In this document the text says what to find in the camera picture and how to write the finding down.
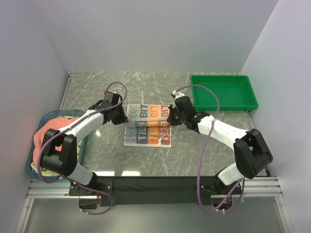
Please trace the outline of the colourful striped rabbit towel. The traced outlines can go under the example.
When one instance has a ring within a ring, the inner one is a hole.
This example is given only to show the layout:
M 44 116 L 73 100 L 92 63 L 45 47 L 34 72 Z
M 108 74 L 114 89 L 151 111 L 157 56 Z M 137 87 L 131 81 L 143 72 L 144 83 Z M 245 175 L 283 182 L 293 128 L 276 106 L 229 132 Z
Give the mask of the colourful striped rabbit towel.
M 128 104 L 124 145 L 170 148 L 172 127 L 167 122 L 169 113 L 169 105 Z

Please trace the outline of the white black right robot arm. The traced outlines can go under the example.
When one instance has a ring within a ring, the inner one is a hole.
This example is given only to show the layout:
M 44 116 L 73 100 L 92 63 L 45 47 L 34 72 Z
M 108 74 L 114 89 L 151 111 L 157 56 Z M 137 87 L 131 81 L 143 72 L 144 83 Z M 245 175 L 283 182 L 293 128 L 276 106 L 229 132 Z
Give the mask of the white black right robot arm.
M 212 181 L 212 190 L 224 194 L 234 183 L 253 179 L 272 161 L 270 149 L 257 129 L 244 130 L 224 123 L 206 112 L 198 112 L 190 98 L 181 93 L 173 95 L 167 122 L 172 126 L 185 125 L 190 131 L 213 138 L 234 152 L 235 161 L 220 170 Z

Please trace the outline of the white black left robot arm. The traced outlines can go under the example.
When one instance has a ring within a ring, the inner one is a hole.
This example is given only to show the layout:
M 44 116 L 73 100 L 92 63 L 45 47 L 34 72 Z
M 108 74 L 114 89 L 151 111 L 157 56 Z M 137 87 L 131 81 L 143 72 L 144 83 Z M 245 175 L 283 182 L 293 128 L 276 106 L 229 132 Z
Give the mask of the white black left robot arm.
M 97 175 L 78 163 L 77 145 L 107 122 L 114 125 L 128 122 L 122 106 L 124 100 L 117 93 L 105 91 L 104 99 L 89 107 L 81 117 L 58 130 L 48 129 L 37 158 L 37 168 L 45 168 L 78 183 L 86 195 L 93 195 L 98 189 Z

